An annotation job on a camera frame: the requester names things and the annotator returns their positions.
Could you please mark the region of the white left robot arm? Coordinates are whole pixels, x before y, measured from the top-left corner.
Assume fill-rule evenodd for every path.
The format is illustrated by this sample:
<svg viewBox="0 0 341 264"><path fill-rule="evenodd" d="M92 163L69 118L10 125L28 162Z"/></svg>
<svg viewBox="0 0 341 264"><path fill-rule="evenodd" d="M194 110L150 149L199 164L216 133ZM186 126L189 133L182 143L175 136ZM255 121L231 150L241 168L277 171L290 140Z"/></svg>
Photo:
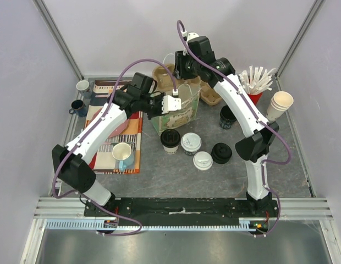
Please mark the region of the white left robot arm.
<svg viewBox="0 0 341 264"><path fill-rule="evenodd" d="M54 179L60 179L74 191L96 203L96 210L110 216L115 196L103 187L90 168L95 153L117 127L139 111L150 117L162 115L164 95L155 95L157 82L141 73L121 88L115 87L95 119L66 146L52 150Z"/></svg>

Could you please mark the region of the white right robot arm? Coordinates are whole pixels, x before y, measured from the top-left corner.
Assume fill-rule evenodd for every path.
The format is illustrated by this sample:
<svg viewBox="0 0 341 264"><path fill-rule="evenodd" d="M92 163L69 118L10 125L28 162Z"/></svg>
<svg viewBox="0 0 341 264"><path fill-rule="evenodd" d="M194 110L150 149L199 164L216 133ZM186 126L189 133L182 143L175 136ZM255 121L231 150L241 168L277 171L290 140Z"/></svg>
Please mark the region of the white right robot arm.
<svg viewBox="0 0 341 264"><path fill-rule="evenodd" d="M177 79L200 77L220 95L234 114L244 134L244 138L235 144L235 149L246 165L246 196L249 200L246 209L250 215L260 216L266 210L265 202L272 197L267 189L267 177L264 175L267 170L262 162L268 157L279 126L269 124L243 90L229 60L215 57L206 36L191 32L180 39L185 50L175 53L174 75Z"/></svg>

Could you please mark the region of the green patterned paper bag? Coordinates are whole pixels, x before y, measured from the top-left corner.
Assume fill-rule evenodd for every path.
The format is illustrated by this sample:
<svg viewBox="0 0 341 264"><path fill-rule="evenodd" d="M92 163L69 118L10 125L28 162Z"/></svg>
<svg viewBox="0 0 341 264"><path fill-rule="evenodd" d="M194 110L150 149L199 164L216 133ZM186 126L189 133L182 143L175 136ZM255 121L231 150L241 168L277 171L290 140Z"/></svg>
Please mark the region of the green patterned paper bag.
<svg viewBox="0 0 341 264"><path fill-rule="evenodd" d="M157 134L161 134L166 129L183 126L196 118L201 86L191 87L189 84L181 84L177 89L181 99L181 110L152 118L151 123Z"/></svg>

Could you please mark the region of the white plastic cup lid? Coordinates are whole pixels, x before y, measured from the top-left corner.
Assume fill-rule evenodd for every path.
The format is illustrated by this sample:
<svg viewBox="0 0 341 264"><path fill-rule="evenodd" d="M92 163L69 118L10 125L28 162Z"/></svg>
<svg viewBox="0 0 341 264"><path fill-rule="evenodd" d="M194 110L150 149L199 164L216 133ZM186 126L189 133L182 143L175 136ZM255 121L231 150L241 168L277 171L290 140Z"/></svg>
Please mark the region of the white plastic cup lid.
<svg viewBox="0 0 341 264"><path fill-rule="evenodd" d="M196 133L186 133L181 138L181 146L189 152L197 151L202 144L202 140Z"/></svg>

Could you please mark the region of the brown pulp cup carrier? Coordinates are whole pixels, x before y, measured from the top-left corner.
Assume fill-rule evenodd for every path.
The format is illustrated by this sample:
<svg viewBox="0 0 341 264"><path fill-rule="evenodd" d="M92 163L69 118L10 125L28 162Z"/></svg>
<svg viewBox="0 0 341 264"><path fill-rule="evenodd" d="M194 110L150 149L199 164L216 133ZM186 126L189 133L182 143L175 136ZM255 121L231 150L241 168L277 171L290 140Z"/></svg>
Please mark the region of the brown pulp cup carrier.
<svg viewBox="0 0 341 264"><path fill-rule="evenodd" d="M155 67L152 72L152 77L157 81L157 91L160 92L171 92L173 90L173 83L168 72L161 66ZM176 79L175 83L177 87L181 84L189 84L191 87L200 87L201 80L199 77L193 79Z"/></svg>

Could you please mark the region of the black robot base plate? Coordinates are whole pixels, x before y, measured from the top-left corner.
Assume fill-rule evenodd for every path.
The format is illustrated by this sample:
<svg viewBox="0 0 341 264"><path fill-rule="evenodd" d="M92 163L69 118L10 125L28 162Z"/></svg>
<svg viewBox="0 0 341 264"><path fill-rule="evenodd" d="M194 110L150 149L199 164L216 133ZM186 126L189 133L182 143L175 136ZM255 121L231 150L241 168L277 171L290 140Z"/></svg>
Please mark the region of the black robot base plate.
<svg viewBox="0 0 341 264"><path fill-rule="evenodd" d="M278 216L276 200L255 206L254 202L234 198L146 198L123 197L105 209L144 224L235 224L240 218Z"/></svg>

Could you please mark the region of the black plastic cup lid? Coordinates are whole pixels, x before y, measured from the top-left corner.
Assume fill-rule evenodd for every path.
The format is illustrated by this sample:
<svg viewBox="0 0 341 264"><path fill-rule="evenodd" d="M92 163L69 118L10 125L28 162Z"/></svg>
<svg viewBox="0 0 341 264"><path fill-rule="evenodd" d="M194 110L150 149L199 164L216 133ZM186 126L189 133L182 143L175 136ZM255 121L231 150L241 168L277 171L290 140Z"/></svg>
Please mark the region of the black plastic cup lid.
<svg viewBox="0 0 341 264"><path fill-rule="evenodd" d="M160 140L163 146L172 148L180 143L181 136L175 129L166 129L161 133Z"/></svg>

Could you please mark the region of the brown pulp carrier stack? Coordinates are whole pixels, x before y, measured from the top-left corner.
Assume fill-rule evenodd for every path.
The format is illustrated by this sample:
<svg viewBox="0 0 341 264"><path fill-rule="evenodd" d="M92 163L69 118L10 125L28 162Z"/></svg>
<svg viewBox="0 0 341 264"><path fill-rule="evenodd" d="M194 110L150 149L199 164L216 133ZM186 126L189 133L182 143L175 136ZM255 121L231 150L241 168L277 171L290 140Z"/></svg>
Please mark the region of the brown pulp carrier stack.
<svg viewBox="0 0 341 264"><path fill-rule="evenodd" d="M220 95L207 85L201 86L200 98L209 106L215 106L222 100Z"/></svg>

